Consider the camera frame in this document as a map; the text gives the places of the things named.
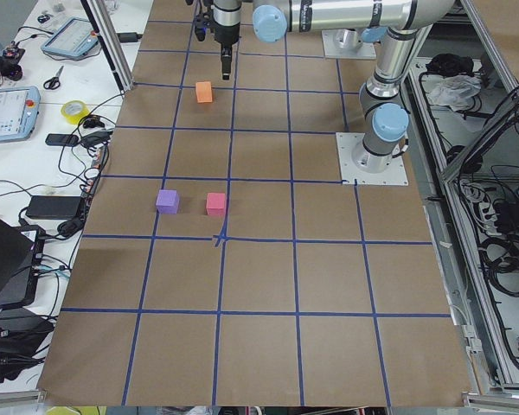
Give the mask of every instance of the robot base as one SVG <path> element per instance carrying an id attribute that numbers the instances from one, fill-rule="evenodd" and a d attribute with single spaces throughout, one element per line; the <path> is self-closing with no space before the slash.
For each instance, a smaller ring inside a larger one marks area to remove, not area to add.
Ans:
<path id="1" fill-rule="evenodd" d="M 340 176 L 344 184 L 368 184 L 377 186 L 407 186 L 407 175 L 401 157 L 393 158 L 392 162 L 382 173 L 369 173 L 356 166 L 352 160 L 352 150 L 363 140 L 363 133 L 336 134 L 338 159 L 340 161 Z"/>
<path id="2" fill-rule="evenodd" d="M 339 59 L 377 59 L 373 43 L 363 42 L 359 48 L 339 48 L 336 45 L 336 34 L 340 30 L 323 30 L 323 46 L 326 58 Z"/>

